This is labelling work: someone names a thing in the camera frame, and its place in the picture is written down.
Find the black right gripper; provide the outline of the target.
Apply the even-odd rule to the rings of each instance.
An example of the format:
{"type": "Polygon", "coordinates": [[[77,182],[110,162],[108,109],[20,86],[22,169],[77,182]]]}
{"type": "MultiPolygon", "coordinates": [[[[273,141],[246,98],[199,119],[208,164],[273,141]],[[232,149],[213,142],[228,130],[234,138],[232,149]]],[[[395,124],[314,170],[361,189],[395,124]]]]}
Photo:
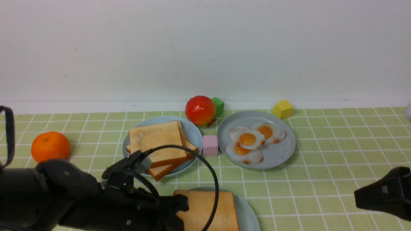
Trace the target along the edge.
{"type": "Polygon", "coordinates": [[[408,167],[395,167],[380,180],[354,192],[358,209],[379,211],[411,221],[411,173],[408,167]]]}

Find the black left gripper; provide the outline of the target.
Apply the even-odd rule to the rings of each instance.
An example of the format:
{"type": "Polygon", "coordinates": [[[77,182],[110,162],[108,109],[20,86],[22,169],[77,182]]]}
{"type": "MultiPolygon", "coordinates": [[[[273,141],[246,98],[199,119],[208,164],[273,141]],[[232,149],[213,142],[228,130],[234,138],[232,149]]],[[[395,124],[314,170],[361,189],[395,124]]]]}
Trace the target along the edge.
{"type": "Polygon", "coordinates": [[[69,202],[59,225],[79,230],[165,231],[168,226],[183,227],[177,213],[189,209],[186,196],[158,196],[131,181],[119,186],[95,178],[67,178],[58,186],[69,202]]]}

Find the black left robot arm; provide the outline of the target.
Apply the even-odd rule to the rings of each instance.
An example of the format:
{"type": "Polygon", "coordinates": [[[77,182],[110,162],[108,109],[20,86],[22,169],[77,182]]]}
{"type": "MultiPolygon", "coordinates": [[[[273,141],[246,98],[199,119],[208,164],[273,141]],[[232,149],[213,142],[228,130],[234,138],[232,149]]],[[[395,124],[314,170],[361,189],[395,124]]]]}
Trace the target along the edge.
{"type": "Polygon", "coordinates": [[[188,211],[186,196],[159,196],[133,186],[148,181],[130,169],[111,170],[98,182],[65,160],[36,168],[1,170],[1,230],[51,231],[57,226],[85,231],[166,231],[184,227],[177,217],[188,211]]]}

